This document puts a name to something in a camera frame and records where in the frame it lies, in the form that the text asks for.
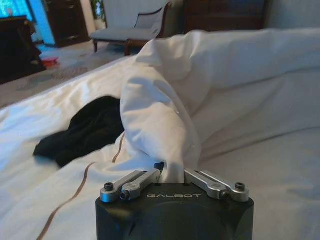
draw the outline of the carpet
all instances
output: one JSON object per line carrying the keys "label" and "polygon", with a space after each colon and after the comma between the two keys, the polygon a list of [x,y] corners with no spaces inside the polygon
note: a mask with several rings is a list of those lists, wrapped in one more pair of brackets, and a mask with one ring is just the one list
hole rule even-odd
{"label": "carpet", "polygon": [[0,85],[0,109],[56,87],[77,76],[124,57],[124,47],[99,44],[94,53],[91,42],[64,48],[40,47],[41,57],[59,57],[59,65],[46,71]]}

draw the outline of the drawer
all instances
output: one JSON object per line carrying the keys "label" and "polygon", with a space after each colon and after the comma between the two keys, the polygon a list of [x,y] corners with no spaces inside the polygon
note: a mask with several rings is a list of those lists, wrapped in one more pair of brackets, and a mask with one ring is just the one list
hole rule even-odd
{"label": "drawer", "polygon": [[240,15],[261,15],[265,0],[211,0],[210,13],[229,13]]}
{"label": "drawer", "polygon": [[210,0],[186,0],[185,10],[188,15],[206,15],[209,13]]}
{"label": "drawer", "polygon": [[261,16],[189,16],[185,19],[185,33],[191,30],[227,31],[263,28]]}

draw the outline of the chair leg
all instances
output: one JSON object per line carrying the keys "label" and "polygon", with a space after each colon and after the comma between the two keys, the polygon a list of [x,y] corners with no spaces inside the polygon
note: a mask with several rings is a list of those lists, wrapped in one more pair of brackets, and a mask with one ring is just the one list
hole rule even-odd
{"label": "chair leg", "polygon": [[96,53],[98,51],[98,41],[93,40],[93,45],[94,45],[94,52]]}
{"label": "chair leg", "polygon": [[124,55],[130,56],[130,40],[127,40],[124,45]]}

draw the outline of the logo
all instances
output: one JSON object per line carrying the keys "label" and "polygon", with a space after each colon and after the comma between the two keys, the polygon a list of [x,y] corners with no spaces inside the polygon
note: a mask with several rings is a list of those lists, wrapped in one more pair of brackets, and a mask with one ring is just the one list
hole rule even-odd
{"label": "logo", "polygon": [[146,197],[149,199],[157,199],[157,198],[164,198],[164,199],[190,199],[196,198],[198,199],[201,194],[174,194],[174,195],[167,195],[167,194],[148,194]]}

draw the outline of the bed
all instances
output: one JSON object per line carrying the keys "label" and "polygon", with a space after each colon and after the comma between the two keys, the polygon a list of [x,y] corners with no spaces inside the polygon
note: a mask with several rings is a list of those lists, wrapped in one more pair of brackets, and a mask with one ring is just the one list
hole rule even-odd
{"label": "bed", "polygon": [[[105,95],[121,97],[115,144],[62,169],[32,156]],[[164,161],[161,182],[181,183],[192,168],[246,183],[253,239],[320,239],[319,103],[320,29],[152,40],[0,111],[0,238],[96,239],[103,184]]]}

